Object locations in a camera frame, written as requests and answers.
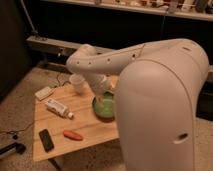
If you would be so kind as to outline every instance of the white cup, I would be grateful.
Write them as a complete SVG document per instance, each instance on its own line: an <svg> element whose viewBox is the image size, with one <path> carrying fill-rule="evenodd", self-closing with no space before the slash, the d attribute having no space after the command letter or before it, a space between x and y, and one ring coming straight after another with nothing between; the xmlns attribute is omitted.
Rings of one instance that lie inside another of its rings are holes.
<svg viewBox="0 0 213 171"><path fill-rule="evenodd" d="M78 94L82 94L84 90L84 77L80 74L72 74L69 78L70 83L73 85L74 90Z"/></svg>

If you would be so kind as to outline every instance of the green bowl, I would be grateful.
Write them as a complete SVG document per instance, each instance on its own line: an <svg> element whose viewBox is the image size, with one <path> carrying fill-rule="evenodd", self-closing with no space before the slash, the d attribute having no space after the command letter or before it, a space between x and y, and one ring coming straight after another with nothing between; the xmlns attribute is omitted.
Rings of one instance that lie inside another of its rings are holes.
<svg viewBox="0 0 213 171"><path fill-rule="evenodd" d="M113 94L110 92L106 92L103 95L103 102L98 103L96 98L92 101L92 108L95 114L102 119L113 119L114 112L113 112L113 105L114 99Z"/></svg>

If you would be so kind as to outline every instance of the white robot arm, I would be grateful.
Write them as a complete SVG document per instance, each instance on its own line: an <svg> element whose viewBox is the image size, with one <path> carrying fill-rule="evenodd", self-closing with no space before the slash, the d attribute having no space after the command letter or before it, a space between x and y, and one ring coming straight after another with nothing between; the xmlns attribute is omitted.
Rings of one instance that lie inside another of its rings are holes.
<svg viewBox="0 0 213 171"><path fill-rule="evenodd" d="M67 60L96 95L110 88L105 74L119 75L114 110L128 171L194 171L194 119L208 65L187 39L101 55L83 45Z"/></svg>

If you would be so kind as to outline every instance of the gray carpet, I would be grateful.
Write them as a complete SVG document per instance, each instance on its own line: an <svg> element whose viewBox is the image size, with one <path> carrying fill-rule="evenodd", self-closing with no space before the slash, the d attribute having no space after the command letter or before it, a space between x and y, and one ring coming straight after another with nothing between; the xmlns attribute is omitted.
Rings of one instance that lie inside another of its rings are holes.
<svg viewBox="0 0 213 171"><path fill-rule="evenodd" d="M33 68L0 105L0 131L25 128L33 121L34 93L44 86L58 85L58 72ZM61 83L68 74L60 74ZM32 160L33 126L19 134L18 142L27 147L23 155L10 154L0 159L0 171L55 171L48 161ZM0 147L14 142L10 135L0 135ZM56 158L67 171L124 171L119 141L111 141ZM196 120L196 170L213 170L213 123Z"/></svg>

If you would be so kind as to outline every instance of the wooden table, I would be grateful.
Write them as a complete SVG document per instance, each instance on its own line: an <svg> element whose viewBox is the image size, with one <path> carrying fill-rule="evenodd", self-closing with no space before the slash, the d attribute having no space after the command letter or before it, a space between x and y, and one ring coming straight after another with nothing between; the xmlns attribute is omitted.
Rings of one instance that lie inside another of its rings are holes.
<svg viewBox="0 0 213 171"><path fill-rule="evenodd" d="M110 78L114 83L116 77ZM100 121L93 113L91 104L93 93L85 83L84 92L78 95L74 92L72 85L55 88L54 93L49 96L66 106L74 113L74 119L63 119L46 110L44 101L35 103L35 126L33 140L33 160L41 161L52 159L56 156L90 147L118 138L115 121L105 123ZM39 138L39 131L48 129L55 148L46 153ZM83 141L73 141L63 136L65 129L73 130L84 137Z"/></svg>

